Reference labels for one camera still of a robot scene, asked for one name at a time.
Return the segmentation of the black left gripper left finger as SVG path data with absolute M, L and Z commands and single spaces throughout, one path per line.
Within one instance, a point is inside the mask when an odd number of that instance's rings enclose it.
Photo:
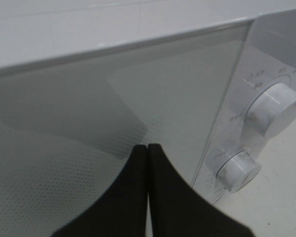
M 147 148 L 133 147 L 118 177 L 87 210 L 54 237 L 144 237 L 147 223 Z

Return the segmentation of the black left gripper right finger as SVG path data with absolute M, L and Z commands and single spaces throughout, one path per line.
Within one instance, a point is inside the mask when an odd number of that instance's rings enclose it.
M 155 237 L 252 237 L 185 182 L 160 144 L 148 146 L 149 207 Z

